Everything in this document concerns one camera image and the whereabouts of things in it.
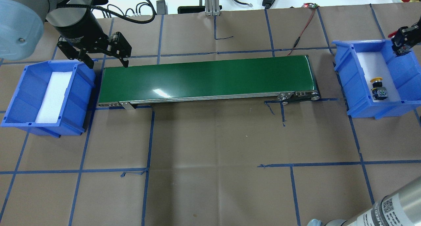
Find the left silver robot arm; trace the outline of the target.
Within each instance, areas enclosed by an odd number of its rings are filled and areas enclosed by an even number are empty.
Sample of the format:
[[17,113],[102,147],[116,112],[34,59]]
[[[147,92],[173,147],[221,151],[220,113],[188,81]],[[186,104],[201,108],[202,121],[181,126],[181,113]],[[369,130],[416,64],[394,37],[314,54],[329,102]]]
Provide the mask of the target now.
[[1,58],[21,61],[35,51],[44,22],[60,34],[57,47],[68,60],[93,68],[90,54],[104,54],[128,67],[132,47],[122,33],[104,33],[85,0],[0,0]]

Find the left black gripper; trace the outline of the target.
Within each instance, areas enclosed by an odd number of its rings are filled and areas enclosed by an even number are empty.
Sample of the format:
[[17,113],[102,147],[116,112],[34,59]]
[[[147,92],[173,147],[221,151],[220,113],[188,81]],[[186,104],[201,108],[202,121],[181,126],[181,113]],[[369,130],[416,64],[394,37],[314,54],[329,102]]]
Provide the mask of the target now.
[[58,48],[70,60],[78,59],[80,49],[86,52],[82,61],[93,69],[95,62],[89,54],[103,53],[107,56],[119,59],[122,66],[128,68],[128,58],[131,57],[132,46],[121,32],[115,32],[107,36],[101,25],[93,15],[84,15],[80,21],[69,26],[57,26],[63,40],[57,43]]

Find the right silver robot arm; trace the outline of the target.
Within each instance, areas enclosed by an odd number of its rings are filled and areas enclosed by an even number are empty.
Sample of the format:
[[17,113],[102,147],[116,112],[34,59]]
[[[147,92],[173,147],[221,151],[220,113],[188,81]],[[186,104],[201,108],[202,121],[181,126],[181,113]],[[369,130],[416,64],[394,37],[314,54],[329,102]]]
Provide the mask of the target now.
[[[420,106],[420,63],[412,48],[420,42],[420,21],[388,39],[339,41],[335,71],[353,118],[401,116]],[[419,226],[420,178],[386,195],[365,212],[328,226]]]

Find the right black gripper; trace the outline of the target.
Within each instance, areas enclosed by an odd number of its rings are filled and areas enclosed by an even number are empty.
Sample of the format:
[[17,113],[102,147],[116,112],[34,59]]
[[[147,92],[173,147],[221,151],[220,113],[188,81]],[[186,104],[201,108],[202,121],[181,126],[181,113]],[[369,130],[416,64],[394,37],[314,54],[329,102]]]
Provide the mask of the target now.
[[388,34],[392,50],[396,57],[408,54],[412,47],[421,41],[421,18],[411,27],[404,26]]

